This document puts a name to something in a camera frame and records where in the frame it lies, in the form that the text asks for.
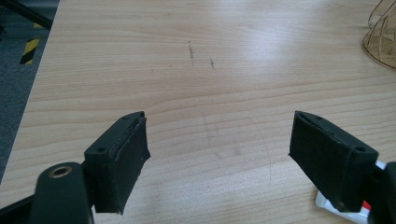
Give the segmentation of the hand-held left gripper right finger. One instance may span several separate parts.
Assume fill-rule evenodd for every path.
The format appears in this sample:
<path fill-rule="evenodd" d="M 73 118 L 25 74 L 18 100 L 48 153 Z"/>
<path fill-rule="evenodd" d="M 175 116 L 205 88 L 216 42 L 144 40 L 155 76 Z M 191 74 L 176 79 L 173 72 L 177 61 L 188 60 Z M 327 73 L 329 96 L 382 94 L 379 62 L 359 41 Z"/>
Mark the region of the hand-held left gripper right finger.
<path fill-rule="evenodd" d="M 374 171 L 376 150 L 320 116 L 297 111 L 290 156 L 334 208 L 361 210 L 362 181 Z"/>

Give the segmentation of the black metal stand leg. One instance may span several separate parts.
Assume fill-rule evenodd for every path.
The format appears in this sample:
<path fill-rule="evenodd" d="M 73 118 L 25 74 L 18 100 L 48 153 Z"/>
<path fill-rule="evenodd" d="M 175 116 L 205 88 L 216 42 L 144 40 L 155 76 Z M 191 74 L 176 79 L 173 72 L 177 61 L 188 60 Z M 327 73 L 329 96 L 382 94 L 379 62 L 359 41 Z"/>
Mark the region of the black metal stand leg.
<path fill-rule="evenodd" d="M 28 6 L 24 5 L 18 0 L 0 0 L 0 6 L 8 8 L 9 10 L 19 14 L 29 21 L 40 25 L 47 30 L 50 30 L 52 27 L 53 20 L 30 9 Z"/>

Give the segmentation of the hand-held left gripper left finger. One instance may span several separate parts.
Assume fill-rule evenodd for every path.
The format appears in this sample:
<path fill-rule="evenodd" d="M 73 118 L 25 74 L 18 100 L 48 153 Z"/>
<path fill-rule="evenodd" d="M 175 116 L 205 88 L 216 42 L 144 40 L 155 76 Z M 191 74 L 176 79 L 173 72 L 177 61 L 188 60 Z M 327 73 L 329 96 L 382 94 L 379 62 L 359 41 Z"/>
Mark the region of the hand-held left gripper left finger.
<path fill-rule="evenodd" d="M 96 213 L 122 214 L 150 158 L 143 111 L 118 119 L 85 152 L 84 175 Z"/>

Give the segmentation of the clear glass cup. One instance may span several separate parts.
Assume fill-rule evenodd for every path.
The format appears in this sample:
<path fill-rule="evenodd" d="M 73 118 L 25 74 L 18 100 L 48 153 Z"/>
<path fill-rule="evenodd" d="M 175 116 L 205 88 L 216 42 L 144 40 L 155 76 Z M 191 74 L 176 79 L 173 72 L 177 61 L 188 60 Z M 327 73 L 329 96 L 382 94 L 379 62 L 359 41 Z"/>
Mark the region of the clear glass cup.
<path fill-rule="evenodd" d="M 368 19 L 362 40 L 364 51 L 375 61 L 396 70 L 396 0 L 380 0 Z"/>

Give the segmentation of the yellow black floor tape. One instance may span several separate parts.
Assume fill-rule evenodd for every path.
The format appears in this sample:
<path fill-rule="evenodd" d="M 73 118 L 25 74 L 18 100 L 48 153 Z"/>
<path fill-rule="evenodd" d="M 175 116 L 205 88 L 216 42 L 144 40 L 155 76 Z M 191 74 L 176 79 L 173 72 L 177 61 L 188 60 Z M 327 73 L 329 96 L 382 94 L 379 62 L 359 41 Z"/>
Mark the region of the yellow black floor tape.
<path fill-rule="evenodd" d="M 33 38 L 26 42 L 24 52 L 21 56 L 20 64 L 32 64 L 35 56 L 35 51 L 38 47 L 39 39 Z"/>

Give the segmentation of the white toothpaste tube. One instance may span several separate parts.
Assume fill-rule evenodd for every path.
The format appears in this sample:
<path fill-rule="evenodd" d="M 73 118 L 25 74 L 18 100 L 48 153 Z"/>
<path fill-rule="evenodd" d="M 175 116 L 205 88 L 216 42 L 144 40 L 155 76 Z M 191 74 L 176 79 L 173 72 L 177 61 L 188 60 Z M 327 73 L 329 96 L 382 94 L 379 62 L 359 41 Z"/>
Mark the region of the white toothpaste tube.
<path fill-rule="evenodd" d="M 393 180 L 396 178 L 396 163 L 377 166 L 369 162 L 359 173 L 352 169 L 340 189 L 331 194 L 331 189 L 318 188 L 316 205 L 356 224 L 391 224 L 393 220 L 389 198 L 393 198 Z"/>

